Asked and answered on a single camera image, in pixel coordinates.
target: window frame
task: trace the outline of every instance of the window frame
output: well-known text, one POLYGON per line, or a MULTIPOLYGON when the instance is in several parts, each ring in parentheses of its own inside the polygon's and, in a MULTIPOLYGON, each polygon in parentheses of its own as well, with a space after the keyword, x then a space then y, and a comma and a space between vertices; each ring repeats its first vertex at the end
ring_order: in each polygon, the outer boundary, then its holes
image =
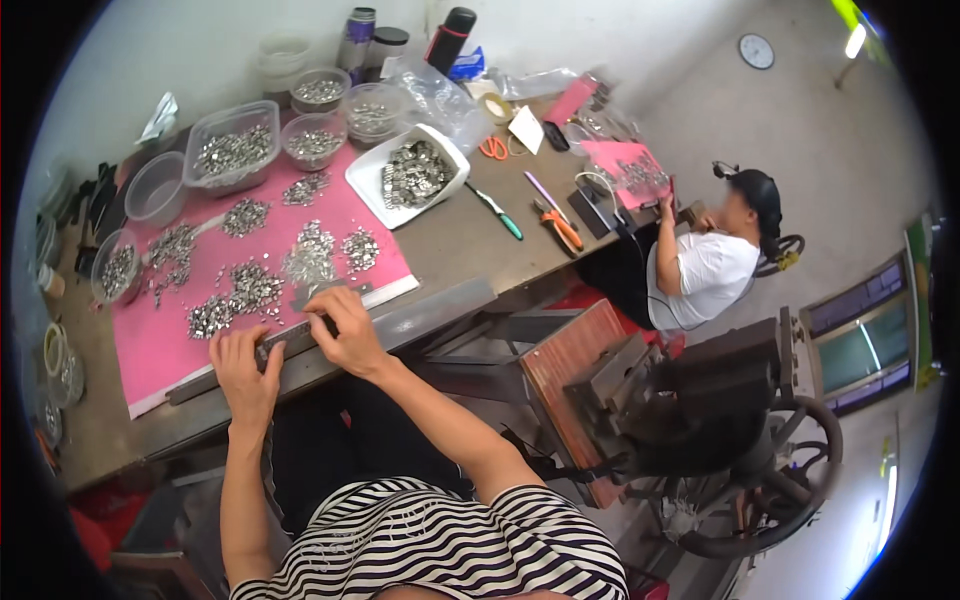
MULTIPOLYGON (((909 274, 906 272, 905 258, 906 258, 906 251, 898 252, 890 260, 884 261, 882 265, 880 265, 879 267, 871 271, 869 274, 867 274, 867 276, 863 277, 860 281, 856 282, 854 285, 844 288, 842 291, 836 294, 831 294, 830 296, 826 297, 823 300, 819 300, 817 302, 814 302, 800 309, 800 320, 807 334, 806 336, 807 344, 808 344, 810 358, 811 358, 810 371, 813 375, 814 389, 816 390, 817 397, 820 398, 824 403, 829 403, 831 400, 835 400, 836 398, 844 394, 852 392, 853 390, 861 388, 865 385, 869 385, 874 381, 877 381, 878 379, 881 379, 889 375, 890 373, 895 372, 897 369, 902 368, 903 365, 905 364, 910 365, 910 376, 905 380, 904 385, 909 385, 913 383, 915 374, 913 369, 912 358, 914 356, 914 352, 915 352, 914 346, 916 344, 914 340, 915 338, 914 331, 916 330, 916 323, 915 323, 914 312, 911 309, 911 304, 913 303, 913 297, 912 297, 912 294, 910 293, 911 288, 910 288, 910 282, 908 279, 909 274), (874 304, 873 306, 868 306, 863 311, 852 315, 848 320, 838 324, 837 326, 833 326, 831 328, 825 329, 824 331, 816 335, 812 333, 813 326, 812 326, 810 311, 816 308, 819 308, 820 306, 823 306, 824 304, 832 300, 836 300, 837 298, 840 298, 844 294, 848 294, 850 291, 854 290, 858 286, 863 285, 870 279, 883 273, 884 271, 889 269, 892 265, 897 265, 900 267, 900 278, 903 281, 903 285, 901 286, 900 290, 896 294, 886 298, 885 300, 882 300, 878 304, 874 304), (828 394, 825 394, 823 370, 821 367, 821 358, 820 358, 820 345, 823 342, 828 342, 829 340, 839 337, 845 333, 849 333, 850 331, 860 327, 860 324, 869 323, 876 317, 886 313, 887 311, 893 310, 894 308, 898 308, 900 306, 903 306, 904 311, 906 312, 906 328, 907 328, 906 359, 899 361, 888 367, 884 367, 877 372, 871 373, 869 375, 865 375, 864 377, 861 377, 860 379, 857 379, 856 381, 849 383, 842 388, 838 388, 828 394)), ((900 385, 895 386, 896 391, 898 391, 899 389, 900 389, 900 385)), ((880 401, 881 399, 888 397, 888 395, 889 394, 887 389, 881 389, 878 392, 871 394, 870 396, 864 396, 863 398, 860 398, 853 405, 855 408, 853 408, 852 410, 857 410, 869 404, 873 404, 876 401, 880 401)), ((852 410, 845 411, 844 407, 837 407, 836 410, 844 414, 852 412, 852 410)))

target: orange scissors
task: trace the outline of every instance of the orange scissors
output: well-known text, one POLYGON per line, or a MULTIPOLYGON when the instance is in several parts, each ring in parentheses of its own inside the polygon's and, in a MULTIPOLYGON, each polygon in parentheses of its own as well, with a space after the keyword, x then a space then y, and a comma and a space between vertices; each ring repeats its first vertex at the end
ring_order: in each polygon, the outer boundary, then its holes
POLYGON ((496 135, 491 135, 480 144, 480 152, 484 156, 496 158, 497 160, 507 159, 507 146, 496 135))

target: white tray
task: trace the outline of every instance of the white tray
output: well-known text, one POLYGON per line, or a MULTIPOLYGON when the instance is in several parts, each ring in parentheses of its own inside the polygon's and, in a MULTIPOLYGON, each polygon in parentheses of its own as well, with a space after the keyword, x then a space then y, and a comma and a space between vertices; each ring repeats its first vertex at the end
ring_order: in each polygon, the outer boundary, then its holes
POLYGON ((370 210, 376 215, 387 229, 396 229, 410 221, 424 210, 444 199, 452 196, 467 180, 470 174, 470 163, 464 153, 460 152, 445 135, 428 125, 415 125, 407 133, 388 139, 376 148, 368 151, 353 161, 347 168, 345 177, 347 183, 363 199, 370 210), (456 175, 453 180, 440 190, 429 204, 419 208, 387 208, 383 200, 383 167, 390 159, 390 152, 396 150, 408 140, 425 139, 433 142, 437 152, 453 168, 456 175))

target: machine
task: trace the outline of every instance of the machine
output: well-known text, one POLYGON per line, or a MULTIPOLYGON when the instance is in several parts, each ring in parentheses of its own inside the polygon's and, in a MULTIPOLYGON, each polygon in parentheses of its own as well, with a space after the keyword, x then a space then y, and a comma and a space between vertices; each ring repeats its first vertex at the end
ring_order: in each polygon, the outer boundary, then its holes
POLYGON ((661 478, 654 492, 634 494, 656 501, 668 538, 707 558, 752 556, 804 527, 841 468, 839 421, 822 402, 794 394, 794 343, 802 338, 786 307, 779 322, 732 329, 676 359, 637 334, 564 388, 601 467, 556 468, 518 447, 544 480, 661 478), (812 439, 791 440, 807 417, 818 427, 801 433, 812 439), (697 531, 717 514, 731 518, 729 535, 697 531))

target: black hair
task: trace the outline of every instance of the black hair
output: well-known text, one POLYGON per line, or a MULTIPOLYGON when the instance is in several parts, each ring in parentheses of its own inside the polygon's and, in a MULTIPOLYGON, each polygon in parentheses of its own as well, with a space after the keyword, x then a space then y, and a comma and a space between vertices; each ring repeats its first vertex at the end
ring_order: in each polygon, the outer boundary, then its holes
POLYGON ((730 177, 730 187, 743 194, 747 205, 756 213, 760 230, 760 251, 767 260, 780 256, 780 192, 773 178, 757 169, 746 169, 730 177))

